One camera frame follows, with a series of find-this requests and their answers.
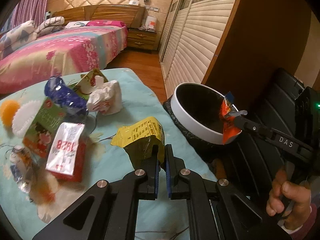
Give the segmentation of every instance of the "wall socket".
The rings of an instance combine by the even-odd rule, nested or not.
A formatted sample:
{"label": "wall socket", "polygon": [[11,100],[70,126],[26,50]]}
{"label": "wall socket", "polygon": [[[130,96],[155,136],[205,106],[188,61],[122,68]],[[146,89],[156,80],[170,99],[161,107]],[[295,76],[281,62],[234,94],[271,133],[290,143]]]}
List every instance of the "wall socket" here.
{"label": "wall socket", "polygon": [[155,11],[155,12],[159,11],[158,7],[152,7],[152,6],[144,5],[144,8],[146,8],[147,10]]}

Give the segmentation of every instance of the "human hand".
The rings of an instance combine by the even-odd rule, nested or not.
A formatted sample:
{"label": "human hand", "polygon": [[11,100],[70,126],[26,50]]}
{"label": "human hand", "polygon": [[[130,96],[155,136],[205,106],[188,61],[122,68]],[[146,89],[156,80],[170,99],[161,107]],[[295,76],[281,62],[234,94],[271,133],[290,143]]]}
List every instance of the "human hand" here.
{"label": "human hand", "polygon": [[272,189],[269,193],[266,207],[269,216],[274,216],[276,213],[281,213],[284,210],[284,205],[279,199],[281,194],[295,201],[292,212],[284,221],[287,229],[295,230],[307,221],[311,213],[311,190],[287,181],[287,173],[284,169],[280,169],[276,173],[276,177],[272,182]]}

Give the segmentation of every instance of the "orange round object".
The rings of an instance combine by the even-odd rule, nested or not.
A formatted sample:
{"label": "orange round object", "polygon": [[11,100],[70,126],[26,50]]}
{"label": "orange round object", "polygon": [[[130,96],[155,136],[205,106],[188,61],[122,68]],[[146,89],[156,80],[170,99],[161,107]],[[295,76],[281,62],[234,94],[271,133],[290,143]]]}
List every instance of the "orange round object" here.
{"label": "orange round object", "polygon": [[20,104],[16,100],[5,100],[0,106],[0,117],[5,126],[12,126],[12,120]]}

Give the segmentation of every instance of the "drawer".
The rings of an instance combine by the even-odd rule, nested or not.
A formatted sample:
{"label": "drawer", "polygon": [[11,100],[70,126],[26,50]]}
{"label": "drawer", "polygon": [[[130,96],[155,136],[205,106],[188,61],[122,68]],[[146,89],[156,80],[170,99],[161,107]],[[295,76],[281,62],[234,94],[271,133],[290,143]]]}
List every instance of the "drawer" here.
{"label": "drawer", "polygon": [[128,39],[127,46],[139,49],[153,49],[153,41],[142,41],[136,39]]}
{"label": "drawer", "polygon": [[128,31],[128,38],[135,40],[144,40],[144,41],[156,41],[156,33],[152,32],[138,32],[134,30]]}

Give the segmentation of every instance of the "screw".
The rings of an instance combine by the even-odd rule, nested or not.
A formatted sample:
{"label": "screw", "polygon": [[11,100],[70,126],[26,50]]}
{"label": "screw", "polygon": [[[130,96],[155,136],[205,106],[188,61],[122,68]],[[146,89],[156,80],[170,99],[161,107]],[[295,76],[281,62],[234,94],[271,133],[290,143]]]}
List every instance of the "screw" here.
{"label": "screw", "polygon": [[145,171],[142,169],[138,169],[134,172],[134,174],[136,174],[137,176],[142,176],[143,174],[145,174]]}
{"label": "screw", "polygon": [[229,185],[229,181],[227,179],[219,179],[219,184],[221,186],[228,186]]}
{"label": "screw", "polygon": [[108,183],[105,181],[105,180],[99,180],[98,182],[97,182],[97,186],[98,187],[105,187],[106,185],[107,185]]}
{"label": "screw", "polygon": [[189,175],[190,174],[190,170],[188,170],[188,169],[182,169],[181,171],[180,171],[180,173],[182,174],[182,175]]}

